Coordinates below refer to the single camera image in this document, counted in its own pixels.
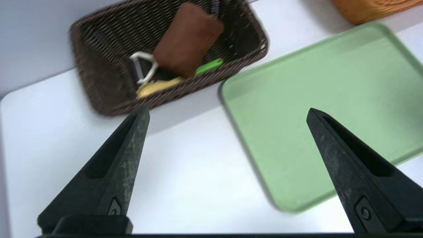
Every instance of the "white surface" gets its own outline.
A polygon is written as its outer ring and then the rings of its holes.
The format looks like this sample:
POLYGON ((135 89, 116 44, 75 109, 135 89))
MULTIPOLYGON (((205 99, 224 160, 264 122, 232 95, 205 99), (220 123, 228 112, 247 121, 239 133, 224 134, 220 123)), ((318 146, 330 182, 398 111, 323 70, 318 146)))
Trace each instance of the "white surface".
MULTIPOLYGON (((351 27, 328 0, 252 6, 271 41, 268 56, 255 65, 351 27)), ((383 20, 420 60, 422 12, 417 7, 383 20)), ((37 215, 122 118, 94 113, 74 70, 9 94, 0 117, 11 233, 34 237, 37 215)), ((399 168, 423 185, 423 157, 399 168)), ((221 106, 218 85, 151 111, 127 215, 135 233, 352 231, 337 197, 297 215, 272 207, 221 106)))

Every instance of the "woven basket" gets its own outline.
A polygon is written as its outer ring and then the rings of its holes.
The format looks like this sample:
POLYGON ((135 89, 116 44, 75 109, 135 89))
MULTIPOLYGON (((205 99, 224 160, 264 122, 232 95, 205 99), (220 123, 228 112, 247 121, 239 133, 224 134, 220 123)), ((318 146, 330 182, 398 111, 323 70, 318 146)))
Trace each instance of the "woven basket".
POLYGON ((358 25, 387 17, 423 3, 423 0, 333 0, 339 12, 358 25))
MULTIPOLYGON (((127 0, 87 15, 71 26, 76 66, 96 111, 116 116, 140 105, 154 108, 224 80, 267 54, 266 36, 244 0, 192 0, 224 22, 224 32, 203 59, 205 64, 222 58, 224 64, 138 100, 138 78, 129 57, 137 51, 154 51, 182 2, 186 0, 127 0)), ((141 61, 143 72, 150 67, 141 61)), ((159 70, 152 81, 175 77, 159 70)))

